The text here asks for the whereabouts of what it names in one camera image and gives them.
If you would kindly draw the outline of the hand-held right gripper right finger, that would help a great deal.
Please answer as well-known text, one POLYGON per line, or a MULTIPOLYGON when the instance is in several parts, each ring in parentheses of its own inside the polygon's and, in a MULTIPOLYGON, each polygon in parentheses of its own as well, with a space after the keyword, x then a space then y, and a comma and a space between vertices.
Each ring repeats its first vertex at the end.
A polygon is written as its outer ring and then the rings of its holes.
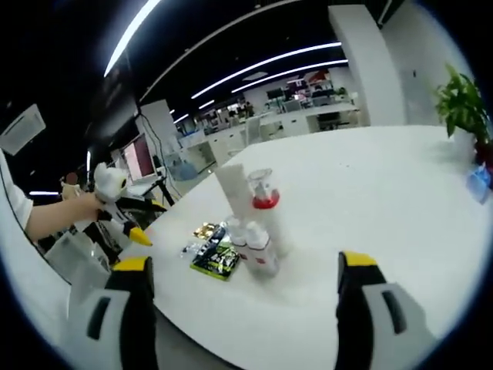
POLYGON ((375 259, 338 255, 336 369, 414 369, 434 349, 424 309, 375 259))

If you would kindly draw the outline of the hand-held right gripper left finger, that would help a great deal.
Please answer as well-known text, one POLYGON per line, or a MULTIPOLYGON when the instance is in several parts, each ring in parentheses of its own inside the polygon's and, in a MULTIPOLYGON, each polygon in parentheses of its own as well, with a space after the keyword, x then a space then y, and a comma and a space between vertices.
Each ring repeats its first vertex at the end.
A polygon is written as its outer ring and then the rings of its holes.
POLYGON ((156 369, 153 259, 106 270, 90 262, 72 279, 63 355, 73 369, 156 369))

